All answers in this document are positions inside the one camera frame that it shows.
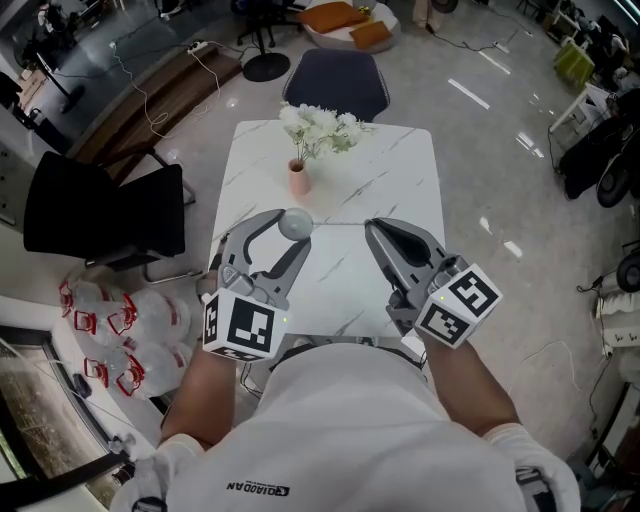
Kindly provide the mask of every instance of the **power strip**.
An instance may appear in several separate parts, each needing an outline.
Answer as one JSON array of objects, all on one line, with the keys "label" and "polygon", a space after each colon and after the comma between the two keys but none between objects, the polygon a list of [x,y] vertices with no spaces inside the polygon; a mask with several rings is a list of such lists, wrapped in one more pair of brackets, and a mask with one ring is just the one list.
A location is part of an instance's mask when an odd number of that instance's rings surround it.
[{"label": "power strip", "polygon": [[193,43],[191,43],[189,48],[187,48],[187,53],[189,55],[193,55],[194,53],[199,52],[200,50],[202,50],[203,48],[206,48],[207,46],[209,46],[208,41],[194,41]]}]

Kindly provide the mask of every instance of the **white ball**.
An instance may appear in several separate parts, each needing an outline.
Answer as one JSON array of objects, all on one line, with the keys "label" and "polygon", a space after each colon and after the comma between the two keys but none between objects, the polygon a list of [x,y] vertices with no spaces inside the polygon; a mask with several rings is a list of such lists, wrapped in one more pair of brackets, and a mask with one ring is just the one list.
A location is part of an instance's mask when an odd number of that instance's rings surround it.
[{"label": "white ball", "polygon": [[311,236],[313,219],[302,208],[289,208],[280,217],[278,228],[282,236],[297,242]]}]

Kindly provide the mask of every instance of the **window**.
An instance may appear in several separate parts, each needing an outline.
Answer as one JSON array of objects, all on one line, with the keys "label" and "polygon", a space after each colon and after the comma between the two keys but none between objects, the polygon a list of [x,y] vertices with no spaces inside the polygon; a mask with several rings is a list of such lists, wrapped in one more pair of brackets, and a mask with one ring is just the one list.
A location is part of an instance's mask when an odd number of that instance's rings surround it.
[{"label": "window", "polygon": [[[0,344],[0,449],[16,479],[53,479],[107,456],[107,434],[70,392],[64,365],[52,364],[58,357],[48,333],[13,329],[7,336],[6,329],[0,337],[28,361]],[[107,509],[119,487],[116,469],[86,481]]]}]

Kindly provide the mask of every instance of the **pink vase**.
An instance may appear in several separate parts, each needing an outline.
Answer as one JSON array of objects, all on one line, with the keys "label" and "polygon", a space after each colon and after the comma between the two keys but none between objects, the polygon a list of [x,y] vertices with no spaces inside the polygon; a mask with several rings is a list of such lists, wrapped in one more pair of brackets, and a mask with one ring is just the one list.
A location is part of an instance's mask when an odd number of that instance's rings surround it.
[{"label": "pink vase", "polygon": [[311,189],[311,182],[303,160],[297,158],[289,160],[289,188],[295,197],[304,196]]}]

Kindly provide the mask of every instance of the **desk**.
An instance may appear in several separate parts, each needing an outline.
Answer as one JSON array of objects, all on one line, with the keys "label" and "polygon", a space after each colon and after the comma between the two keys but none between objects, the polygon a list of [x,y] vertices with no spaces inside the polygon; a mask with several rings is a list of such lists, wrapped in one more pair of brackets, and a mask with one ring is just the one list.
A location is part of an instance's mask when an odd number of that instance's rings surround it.
[{"label": "desk", "polygon": [[[556,122],[551,125],[549,132],[553,133],[576,108],[580,108],[589,123],[589,129],[593,129],[599,124],[599,122],[611,117],[609,107],[607,106],[608,97],[609,93],[607,91],[604,91],[595,85],[587,84],[573,103],[569,105],[569,108],[567,108],[567,110],[558,117]],[[589,98],[595,106],[588,104],[586,101],[587,98]]]},{"label": "desk", "polygon": [[580,32],[580,25],[577,21],[573,21],[569,16],[567,16],[563,12],[558,13],[558,17],[554,22],[554,25],[559,25],[560,29],[566,28],[566,32],[562,30],[566,35],[571,36],[572,39],[575,39],[578,32]]},{"label": "desk", "polygon": [[[362,223],[393,217],[429,230],[444,246],[440,186],[431,135],[401,126],[374,132],[347,153],[307,162],[311,192],[289,192],[295,146],[280,121],[238,124],[223,179],[210,260],[220,237],[243,219],[275,208],[304,208],[316,227],[312,249],[289,293],[289,332],[399,336],[385,306],[391,286],[364,238]],[[252,271],[269,270],[291,244],[271,228],[251,245]]]}]

